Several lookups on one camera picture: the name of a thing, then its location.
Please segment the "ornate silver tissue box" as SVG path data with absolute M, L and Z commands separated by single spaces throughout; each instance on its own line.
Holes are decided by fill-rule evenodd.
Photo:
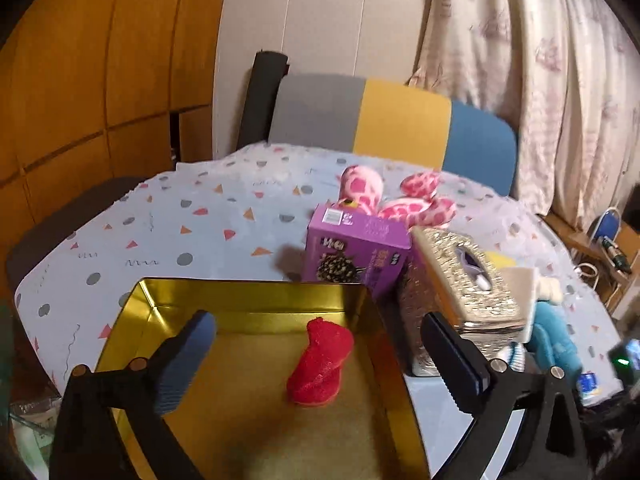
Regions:
M 428 312 L 440 313 L 487 359 L 528 337 L 528 309 L 516 301 L 506 278 L 471 237 L 414 226 L 399 291 L 399 312 L 411 353 L 411 374 L 439 372 L 421 337 Z

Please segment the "cream sock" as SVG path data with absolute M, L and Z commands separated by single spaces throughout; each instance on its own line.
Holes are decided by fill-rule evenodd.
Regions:
M 562 304 L 564 292 L 562 285 L 557 278 L 551 276 L 540 276 L 537 280 L 537 300 L 545 301 L 558 306 Z

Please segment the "pink patterned curtain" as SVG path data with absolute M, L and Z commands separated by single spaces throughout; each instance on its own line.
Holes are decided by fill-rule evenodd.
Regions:
M 639 180 L 639 51 L 604 0 L 431 0 L 410 82 L 513 128 L 535 214 L 585 229 Z

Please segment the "gold metal tray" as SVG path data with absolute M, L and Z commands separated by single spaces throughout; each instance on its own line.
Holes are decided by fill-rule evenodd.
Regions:
M 198 310 L 217 337 L 168 425 L 209 479 L 425 479 L 418 421 L 378 306 L 360 285 L 146 278 L 98 362 L 150 356 Z M 314 318 L 355 339 L 341 390 L 302 408 L 285 394 Z

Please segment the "grey yellow blue chair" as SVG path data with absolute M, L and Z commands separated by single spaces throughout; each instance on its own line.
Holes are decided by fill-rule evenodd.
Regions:
M 516 134 L 493 114 L 396 82 L 337 74 L 285 76 L 267 140 L 445 170 L 503 196 L 518 160 Z

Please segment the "white sponge block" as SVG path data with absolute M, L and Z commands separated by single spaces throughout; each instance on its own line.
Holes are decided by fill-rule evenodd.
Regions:
M 525 316 L 525 324 L 518 335 L 522 344 L 529 342 L 534 324 L 535 307 L 538 299 L 537 269 L 517 266 L 516 262 L 498 252 L 486 252 L 489 261 L 499 270 L 510 292 Z

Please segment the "blue plush toy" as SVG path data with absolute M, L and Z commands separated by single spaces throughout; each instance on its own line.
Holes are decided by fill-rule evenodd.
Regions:
M 544 372 L 554 366 L 562 368 L 566 377 L 582 372 L 582 361 L 566 323 L 548 301 L 536 302 L 532 333 L 525 347 Z

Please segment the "white teal striped sock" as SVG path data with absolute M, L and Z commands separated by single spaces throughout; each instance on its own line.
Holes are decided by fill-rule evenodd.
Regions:
M 526 350 L 519 341 L 511 341 L 497 354 L 497 358 L 506 363 L 514 372 L 524 373 L 526 364 Z

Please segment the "small blue white packet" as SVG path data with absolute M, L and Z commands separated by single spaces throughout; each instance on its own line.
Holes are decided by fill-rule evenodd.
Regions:
M 595 396 L 599 392 L 597 375 L 591 370 L 578 377 L 577 389 L 581 396 Z

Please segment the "patterned white tablecloth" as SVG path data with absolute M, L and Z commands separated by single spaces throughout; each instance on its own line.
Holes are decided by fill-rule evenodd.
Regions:
M 307 224 L 338 193 L 355 154 L 258 143 L 216 162 L 182 164 L 79 220 L 18 285 L 15 302 L 56 388 L 76 364 L 98 362 L 117 315 L 142 278 L 296 280 Z M 509 197 L 513 153 L 473 148 L 445 159 L 440 190 L 454 228 L 564 288 L 561 311 L 597 381 L 588 402 L 620 391 L 606 352 L 620 339 L 597 295 L 544 222 Z

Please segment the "red fuzzy sock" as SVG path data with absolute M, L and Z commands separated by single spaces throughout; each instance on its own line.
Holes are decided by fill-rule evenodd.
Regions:
M 354 336 L 348 328 L 323 318 L 307 323 L 307 336 L 308 346 L 286 382 L 286 396 L 301 406 L 326 405 L 340 392 Z

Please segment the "purple cardboard box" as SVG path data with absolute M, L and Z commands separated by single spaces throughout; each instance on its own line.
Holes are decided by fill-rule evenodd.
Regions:
M 337 206 L 319 206 L 309 221 L 302 279 L 361 284 L 376 298 L 393 288 L 411 242 L 393 220 Z

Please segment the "pink spotted plush toy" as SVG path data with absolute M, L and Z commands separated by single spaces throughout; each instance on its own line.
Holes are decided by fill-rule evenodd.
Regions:
M 400 182 L 399 197 L 385 198 L 383 178 L 376 170 L 350 166 L 341 175 L 340 194 L 334 207 L 397 221 L 407 229 L 414 226 L 447 229 L 457 214 L 457 205 L 439 194 L 439 185 L 439 171 L 416 172 Z

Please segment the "wooden side table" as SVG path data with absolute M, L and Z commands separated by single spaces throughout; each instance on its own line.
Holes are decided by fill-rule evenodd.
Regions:
M 562 240 L 574 263 L 589 263 L 597 268 L 599 281 L 596 291 L 608 312 L 613 314 L 639 277 L 639 234 L 622 222 L 616 236 L 615 243 L 626 256 L 632 270 L 628 274 L 616 270 L 606 251 L 597 242 L 592 242 L 586 233 L 574 230 L 555 214 L 547 214 L 542 220 Z

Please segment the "orange wooden cabinet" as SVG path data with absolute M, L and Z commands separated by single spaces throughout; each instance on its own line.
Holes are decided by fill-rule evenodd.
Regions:
M 1 49 L 1 250 L 96 185 L 214 154 L 224 0 L 35 0 Z

